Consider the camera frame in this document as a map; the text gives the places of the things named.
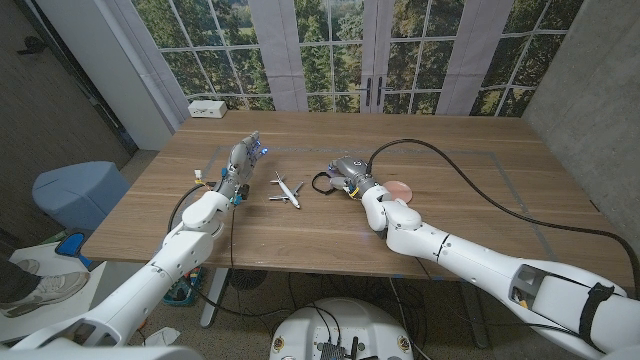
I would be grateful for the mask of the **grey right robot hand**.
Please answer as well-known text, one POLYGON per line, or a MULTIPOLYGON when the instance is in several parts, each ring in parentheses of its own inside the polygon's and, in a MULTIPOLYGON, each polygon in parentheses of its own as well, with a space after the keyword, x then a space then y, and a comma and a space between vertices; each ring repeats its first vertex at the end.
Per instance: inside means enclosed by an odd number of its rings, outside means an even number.
POLYGON ((328 165, 331 186, 344 190, 351 198, 361 199, 366 191, 378 185, 367 166, 365 161, 351 156, 331 161, 328 165))

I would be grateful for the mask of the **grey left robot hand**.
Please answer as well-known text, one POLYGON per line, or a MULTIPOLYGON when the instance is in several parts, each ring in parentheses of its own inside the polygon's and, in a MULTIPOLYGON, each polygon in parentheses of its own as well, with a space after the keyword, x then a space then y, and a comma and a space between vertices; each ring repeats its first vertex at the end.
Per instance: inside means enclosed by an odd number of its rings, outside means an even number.
POLYGON ((238 203, 248 198, 249 180, 252 177, 253 170, 260 158, 262 158, 268 150, 261 147, 259 140, 260 133, 255 131, 242 141, 237 143, 231 149, 227 166, 222 172, 222 178, 214 190, 218 193, 230 198, 233 202, 238 203))

